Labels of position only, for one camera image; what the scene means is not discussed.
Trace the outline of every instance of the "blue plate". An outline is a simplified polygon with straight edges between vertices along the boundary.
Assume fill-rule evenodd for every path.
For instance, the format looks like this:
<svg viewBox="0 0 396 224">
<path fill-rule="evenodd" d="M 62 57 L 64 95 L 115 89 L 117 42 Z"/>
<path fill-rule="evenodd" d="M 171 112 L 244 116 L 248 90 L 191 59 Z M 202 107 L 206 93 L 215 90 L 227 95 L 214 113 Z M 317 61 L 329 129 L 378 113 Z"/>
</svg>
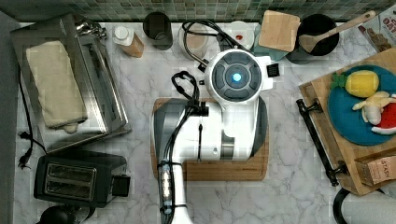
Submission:
<svg viewBox="0 0 396 224">
<path fill-rule="evenodd" d="M 345 71 L 346 76 L 360 70 L 369 70 L 378 74 L 377 91 L 396 93 L 396 76 L 385 68 L 376 65 L 360 65 Z M 344 88 L 335 88 L 330 92 L 328 109 L 332 125 L 345 139 L 362 146 L 374 146 L 388 141 L 392 135 L 373 133 L 373 125 L 366 123 L 361 110 L 352 110 L 352 106 L 364 99 L 350 95 Z"/>
</svg>

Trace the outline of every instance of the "white marble surface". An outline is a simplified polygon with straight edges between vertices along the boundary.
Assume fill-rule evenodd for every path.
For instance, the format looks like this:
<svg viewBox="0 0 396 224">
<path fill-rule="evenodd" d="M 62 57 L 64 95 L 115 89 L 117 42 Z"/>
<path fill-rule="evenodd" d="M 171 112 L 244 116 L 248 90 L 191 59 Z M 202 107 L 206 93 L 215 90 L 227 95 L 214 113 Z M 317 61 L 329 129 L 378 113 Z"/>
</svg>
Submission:
<svg viewBox="0 0 396 224">
<path fill-rule="evenodd" d="M 108 31 L 116 23 L 106 23 Z M 174 45 L 167 51 L 152 47 L 141 24 L 124 23 L 135 28 L 146 44 L 140 59 L 127 56 L 113 44 L 111 32 L 106 41 L 116 73 L 122 100 L 133 131 L 123 136 L 87 146 L 94 150 L 122 155 L 128 160 L 133 185 L 128 198 L 118 198 L 106 208 L 97 209 L 87 224 L 159 223 L 157 180 L 149 156 L 149 116 L 159 97 L 181 97 L 170 78 L 187 69 L 202 79 L 197 63 L 188 61 L 177 41 L 179 24 L 173 24 Z M 216 48 L 208 52 L 215 55 Z M 262 92 L 268 107 L 270 154 L 266 177 L 259 182 L 188 182 L 189 213 L 195 223 L 335 223 L 332 200 L 339 188 L 333 188 L 324 174 L 317 150 L 299 115 L 296 100 L 302 98 L 298 86 L 329 74 L 345 65 L 374 55 L 375 51 L 358 29 L 341 33 L 338 47 L 320 62 L 307 65 L 280 61 L 281 76 L 274 88 Z M 201 87 L 203 97 L 208 96 Z M 21 101 L 18 130 L 26 131 Z M 28 148 L 17 138 L 17 158 Z M 29 169 L 16 169 L 14 223 L 36 223 L 52 203 L 33 197 L 35 164 L 42 152 L 35 148 Z"/>
</svg>

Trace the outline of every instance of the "spice jar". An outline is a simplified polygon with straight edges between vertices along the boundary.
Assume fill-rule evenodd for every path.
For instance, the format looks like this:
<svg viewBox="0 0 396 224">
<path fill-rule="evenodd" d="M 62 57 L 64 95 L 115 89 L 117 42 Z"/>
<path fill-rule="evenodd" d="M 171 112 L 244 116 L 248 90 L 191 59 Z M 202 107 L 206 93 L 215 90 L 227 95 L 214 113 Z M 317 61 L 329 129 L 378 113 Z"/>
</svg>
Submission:
<svg viewBox="0 0 396 224">
<path fill-rule="evenodd" d="M 140 58 L 143 55 L 144 44 L 133 28 L 117 26 L 114 29 L 113 41 L 127 54 Z"/>
</svg>

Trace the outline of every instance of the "cutting board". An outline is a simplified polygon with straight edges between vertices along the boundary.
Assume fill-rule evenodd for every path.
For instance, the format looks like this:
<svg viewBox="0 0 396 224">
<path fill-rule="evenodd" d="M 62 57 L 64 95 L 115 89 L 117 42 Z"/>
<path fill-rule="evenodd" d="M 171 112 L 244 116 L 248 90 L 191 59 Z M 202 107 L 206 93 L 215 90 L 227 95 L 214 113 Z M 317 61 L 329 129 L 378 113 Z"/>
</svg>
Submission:
<svg viewBox="0 0 396 224">
<path fill-rule="evenodd" d="M 169 98 L 158 99 L 153 113 Z M 154 145 L 150 146 L 151 165 L 154 176 L 158 178 L 157 158 Z M 259 151 L 247 161 L 186 161 L 183 163 L 184 180 L 189 181 L 261 181 L 265 178 L 268 166 L 269 132 Z"/>
<path fill-rule="evenodd" d="M 352 67 L 364 64 L 377 65 L 396 74 L 396 49 L 385 50 L 375 56 L 339 69 L 335 73 L 341 74 Z M 333 127 L 328 110 L 332 74 L 333 72 L 303 84 L 300 86 L 300 91 L 306 105 L 312 105 L 316 98 L 320 101 L 323 113 L 313 112 L 310 113 L 310 116 L 317 127 L 322 144 L 332 162 L 332 167 L 337 167 L 338 161 L 344 161 L 346 163 L 348 174 L 337 176 L 341 186 L 354 194 L 364 195 L 387 185 L 391 181 L 385 181 L 374 186 L 362 184 L 356 161 L 361 158 L 396 153 L 396 136 L 393 136 L 385 143 L 375 146 L 359 146 L 347 141 L 341 136 Z"/>
<path fill-rule="evenodd" d="M 266 10 L 262 20 L 259 45 L 292 52 L 300 18 L 286 13 Z"/>
</svg>

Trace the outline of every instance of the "yellow toy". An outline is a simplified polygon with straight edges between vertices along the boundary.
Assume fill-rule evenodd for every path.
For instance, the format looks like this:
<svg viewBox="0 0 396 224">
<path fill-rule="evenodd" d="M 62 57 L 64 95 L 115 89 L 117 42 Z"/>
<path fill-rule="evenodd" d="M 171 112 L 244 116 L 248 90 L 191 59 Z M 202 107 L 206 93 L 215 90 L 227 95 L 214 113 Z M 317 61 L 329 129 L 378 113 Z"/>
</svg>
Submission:
<svg viewBox="0 0 396 224">
<path fill-rule="evenodd" d="M 384 111 L 383 107 L 390 103 L 396 103 L 396 98 L 389 96 L 390 94 L 385 91 L 378 91 L 365 101 L 353 105 L 352 109 L 361 109 L 361 115 L 364 121 L 377 125 L 381 122 L 381 113 Z"/>
<path fill-rule="evenodd" d="M 335 73 L 332 75 L 331 89 L 335 87 L 345 88 L 346 91 L 360 98 L 367 98 L 375 94 L 378 89 L 379 78 L 373 71 L 361 70 L 351 73 L 348 77 L 345 73 L 337 76 Z"/>
</svg>

